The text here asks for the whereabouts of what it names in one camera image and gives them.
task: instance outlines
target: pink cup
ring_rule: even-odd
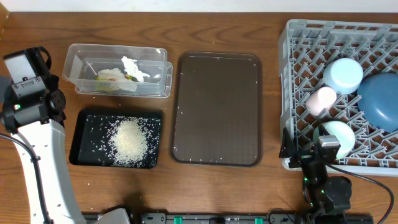
[[[324,109],[329,110],[337,99],[336,92],[330,87],[322,87],[312,93],[305,102],[305,106],[314,116],[318,116]]]

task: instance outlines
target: green connector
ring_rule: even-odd
[[[262,224],[262,218],[255,218],[254,224]]]
[[[174,217],[174,224],[182,224],[182,217]]]

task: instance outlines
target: white wall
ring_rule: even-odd
[[[398,12],[398,0],[0,0],[8,11]]]

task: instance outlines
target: wood grain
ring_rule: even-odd
[[[277,40],[289,19],[361,21],[398,24],[398,14],[294,13],[17,13],[10,14],[0,42],[0,55],[43,45],[52,58],[51,72],[61,76],[68,48],[74,43],[162,47],[177,68],[189,50],[257,55],[263,66],[264,158],[253,168],[190,166],[169,155],[175,86],[167,99],[78,95],[61,80],[67,97],[66,155],[78,112],[89,106],[162,110],[164,123],[159,161],[151,170],[73,166],[68,162],[75,197],[83,212],[100,212],[120,203],[134,213],[267,213],[273,208],[306,208],[302,174],[285,170],[280,148],[280,81]],[[6,71],[4,62],[1,71]],[[29,203],[21,163],[14,146],[0,141],[0,222],[29,223]],[[371,213],[377,221],[389,196],[363,180],[353,181],[350,212]],[[396,178],[375,177],[398,193]],[[386,223],[398,222],[394,208]]]
[[[2,36],[2,30],[4,28],[4,24],[8,19],[8,15],[9,15],[8,10],[0,3],[0,30],[1,30],[0,37]]]

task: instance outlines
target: clear plastic container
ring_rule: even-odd
[[[150,75],[144,82],[97,80],[98,72],[119,68],[122,58],[137,60],[138,69]],[[76,92],[94,95],[119,95],[166,98],[170,95],[173,66],[167,51],[152,47],[73,44],[69,47],[63,78],[76,85]]]

